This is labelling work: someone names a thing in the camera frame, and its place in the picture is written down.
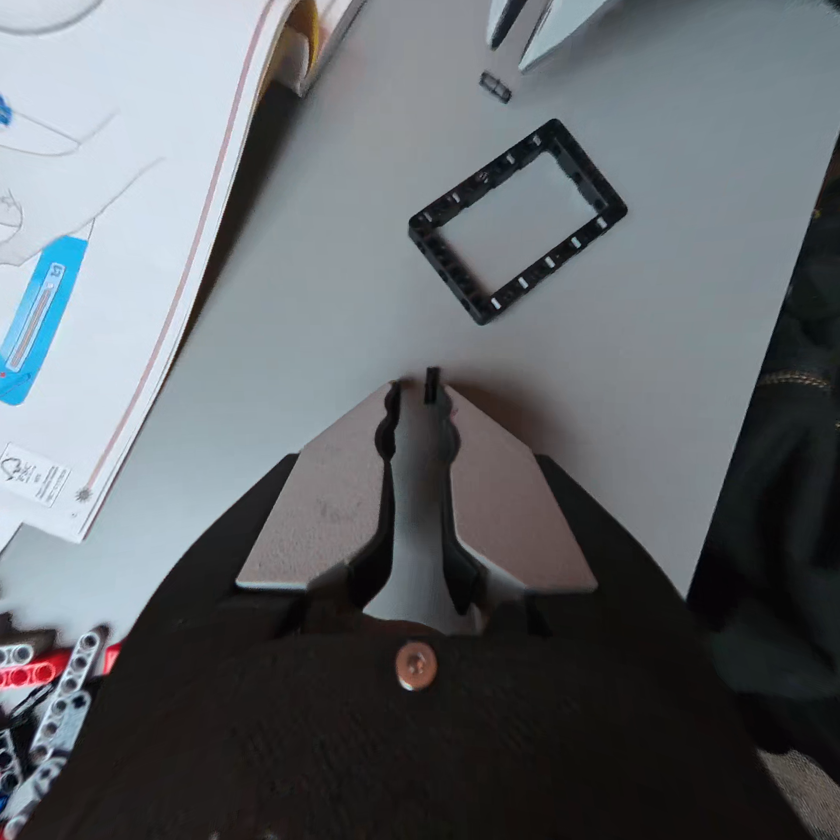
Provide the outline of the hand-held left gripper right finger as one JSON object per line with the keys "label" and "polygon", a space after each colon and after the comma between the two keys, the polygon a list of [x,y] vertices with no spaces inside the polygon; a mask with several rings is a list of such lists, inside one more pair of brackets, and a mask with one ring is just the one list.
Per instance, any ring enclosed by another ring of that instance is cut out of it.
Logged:
{"label": "hand-held left gripper right finger", "polygon": [[596,591],[529,446],[450,385],[441,387],[441,438],[444,579],[458,614]]}

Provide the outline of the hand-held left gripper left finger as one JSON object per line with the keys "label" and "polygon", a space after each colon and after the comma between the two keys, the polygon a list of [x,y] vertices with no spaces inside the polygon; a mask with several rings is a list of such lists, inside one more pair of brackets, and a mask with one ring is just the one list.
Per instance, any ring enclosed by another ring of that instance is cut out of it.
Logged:
{"label": "hand-held left gripper left finger", "polygon": [[342,585],[358,609],[392,571],[392,458],[402,386],[388,382],[298,454],[238,573],[241,590],[311,595]]}

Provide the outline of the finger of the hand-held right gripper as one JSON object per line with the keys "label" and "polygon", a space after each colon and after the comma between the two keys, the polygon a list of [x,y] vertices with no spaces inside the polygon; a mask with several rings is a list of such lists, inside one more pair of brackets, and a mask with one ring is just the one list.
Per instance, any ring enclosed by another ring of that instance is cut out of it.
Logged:
{"label": "finger of the hand-held right gripper", "polygon": [[597,23],[617,1],[548,1],[528,37],[518,62],[521,74],[528,74],[568,39]]}
{"label": "finger of the hand-held right gripper", "polygon": [[526,3],[525,0],[493,0],[490,2],[486,27],[486,43],[490,50],[496,50],[500,47]]}

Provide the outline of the black rectangular lego frame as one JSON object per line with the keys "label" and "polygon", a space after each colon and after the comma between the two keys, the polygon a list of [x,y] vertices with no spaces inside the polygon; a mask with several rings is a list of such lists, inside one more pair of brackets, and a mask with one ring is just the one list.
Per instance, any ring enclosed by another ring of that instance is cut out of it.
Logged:
{"label": "black rectangular lego frame", "polygon": [[[442,230],[458,215],[477,205],[545,155],[571,181],[593,211],[593,216],[516,272],[499,289],[484,291],[477,276],[442,235]],[[479,326],[485,326],[555,275],[627,214],[628,206],[624,200],[573,134],[559,119],[550,119],[412,215],[408,220],[407,234],[472,320]]]}

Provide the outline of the pile of small lego pieces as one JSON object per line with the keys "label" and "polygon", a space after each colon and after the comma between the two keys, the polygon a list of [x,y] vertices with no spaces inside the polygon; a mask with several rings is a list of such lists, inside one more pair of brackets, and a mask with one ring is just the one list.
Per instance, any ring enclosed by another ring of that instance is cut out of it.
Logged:
{"label": "pile of small lego pieces", "polygon": [[110,628],[98,625],[73,647],[58,647],[56,632],[13,632],[2,616],[2,698],[17,703],[2,709],[2,838],[17,838],[67,765],[82,727],[119,655]]}

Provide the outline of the lego instruction booklet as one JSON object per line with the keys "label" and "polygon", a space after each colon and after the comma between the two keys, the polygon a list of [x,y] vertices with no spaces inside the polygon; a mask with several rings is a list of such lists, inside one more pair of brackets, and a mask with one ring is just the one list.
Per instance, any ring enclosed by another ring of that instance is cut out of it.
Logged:
{"label": "lego instruction booklet", "polygon": [[1,3],[2,549],[86,537],[172,366],[270,83],[362,2]]}

